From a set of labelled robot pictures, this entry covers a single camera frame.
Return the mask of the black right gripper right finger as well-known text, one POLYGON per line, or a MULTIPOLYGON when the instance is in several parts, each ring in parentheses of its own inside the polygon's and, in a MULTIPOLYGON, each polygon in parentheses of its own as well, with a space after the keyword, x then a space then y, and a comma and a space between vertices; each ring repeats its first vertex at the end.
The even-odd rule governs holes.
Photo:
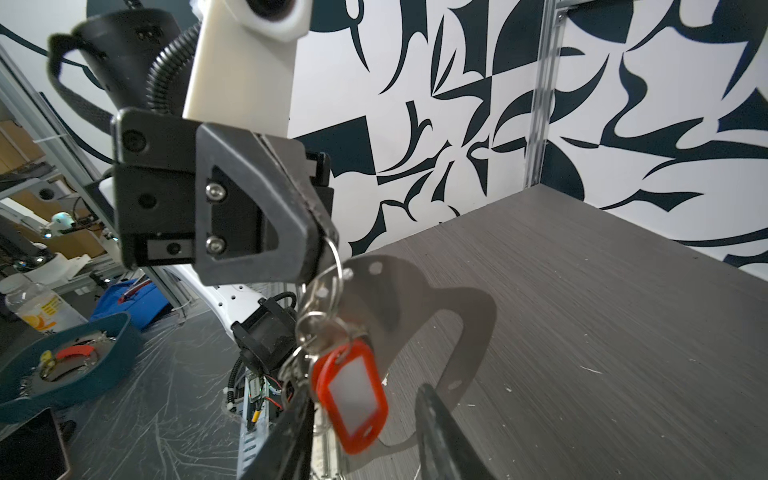
POLYGON ((430 384, 417 391, 415 422, 422 479, 494 479, 430 384))

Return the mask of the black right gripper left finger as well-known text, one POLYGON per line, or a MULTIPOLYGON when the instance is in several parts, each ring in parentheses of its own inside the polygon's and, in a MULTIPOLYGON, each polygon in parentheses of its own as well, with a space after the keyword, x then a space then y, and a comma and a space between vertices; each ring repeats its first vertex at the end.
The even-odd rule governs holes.
POLYGON ((245 480, 307 480, 311 474, 315 404, 301 386, 245 472, 245 480))

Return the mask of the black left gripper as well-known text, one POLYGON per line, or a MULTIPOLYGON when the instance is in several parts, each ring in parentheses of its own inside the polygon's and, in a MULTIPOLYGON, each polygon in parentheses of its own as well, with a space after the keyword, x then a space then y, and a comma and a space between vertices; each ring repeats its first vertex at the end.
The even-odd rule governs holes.
POLYGON ((134 108, 116 115, 112 133, 124 265, 190 264, 205 285, 308 283, 331 266, 326 155, 134 108))

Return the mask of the red key tag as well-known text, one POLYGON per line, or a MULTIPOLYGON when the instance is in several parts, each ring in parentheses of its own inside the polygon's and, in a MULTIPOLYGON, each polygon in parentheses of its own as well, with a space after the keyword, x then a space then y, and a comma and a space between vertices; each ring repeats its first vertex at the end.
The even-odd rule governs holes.
POLYGON ((320 357, 311 386, 346 453, 357 455, 378 439, 389 405, 366 342, 356 339, 320 357))

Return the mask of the silver metal key holder plate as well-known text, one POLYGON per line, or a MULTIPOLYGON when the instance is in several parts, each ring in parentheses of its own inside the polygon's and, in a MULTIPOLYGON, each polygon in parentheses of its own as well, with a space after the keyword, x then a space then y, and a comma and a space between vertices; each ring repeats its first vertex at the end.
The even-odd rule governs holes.
POLYGON ((342 311, 367 328, 390 413, 379 440, 341 457, 346 479, 413 478, 415 406, 433 386, 471 445, 482 450, 487 395, 480 388, 498 306, 470 260, 367 255, 351 259, 342 311))

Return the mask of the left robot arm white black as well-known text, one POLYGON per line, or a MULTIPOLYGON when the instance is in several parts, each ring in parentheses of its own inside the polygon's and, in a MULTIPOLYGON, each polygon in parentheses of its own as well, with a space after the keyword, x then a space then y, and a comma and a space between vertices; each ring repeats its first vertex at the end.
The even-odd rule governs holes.
POLYGON ((128 267, 304 284, 341 265, 330 166, 287 135, 309 1, 205 1, 181 30, 137 1, 48 41, 48 78, 111 136, 128 267))

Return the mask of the blue cloth on bench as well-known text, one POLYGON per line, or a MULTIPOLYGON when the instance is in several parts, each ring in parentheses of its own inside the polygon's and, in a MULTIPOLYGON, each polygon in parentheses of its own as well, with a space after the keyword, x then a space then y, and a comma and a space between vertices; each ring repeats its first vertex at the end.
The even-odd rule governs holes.
POLYGON ((107 288, 89 320, 126 313, 137 329, 145 330, 171 310, 170 302, 152 280, 124 281, 107 288))

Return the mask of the teal round device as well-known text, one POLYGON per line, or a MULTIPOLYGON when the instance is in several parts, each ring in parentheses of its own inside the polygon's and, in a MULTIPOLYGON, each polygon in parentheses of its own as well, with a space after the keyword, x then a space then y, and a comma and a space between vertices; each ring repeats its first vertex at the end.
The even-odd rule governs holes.
POLYGON ((127 313, 48 335, 1 369, 1 422, 95 398, 126 378, 143 348, 127 313))

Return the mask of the smartphone on bench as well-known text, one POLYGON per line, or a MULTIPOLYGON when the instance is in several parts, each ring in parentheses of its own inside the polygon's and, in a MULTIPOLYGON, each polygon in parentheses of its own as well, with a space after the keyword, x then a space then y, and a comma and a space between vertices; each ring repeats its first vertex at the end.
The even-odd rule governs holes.
POLYGON ((59 424, 50 408, 1 440, 2 479, 69 479, 72 467, 59 424))

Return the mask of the plastic bottle yellow label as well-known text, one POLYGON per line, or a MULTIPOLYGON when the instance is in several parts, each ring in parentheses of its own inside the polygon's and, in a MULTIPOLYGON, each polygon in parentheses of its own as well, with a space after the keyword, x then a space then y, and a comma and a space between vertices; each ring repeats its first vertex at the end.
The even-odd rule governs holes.
POLYGON ((5 306, 40 333, 60 333, 87 323, 60 295, 22 274, 2 279, 1 294, 5 306))

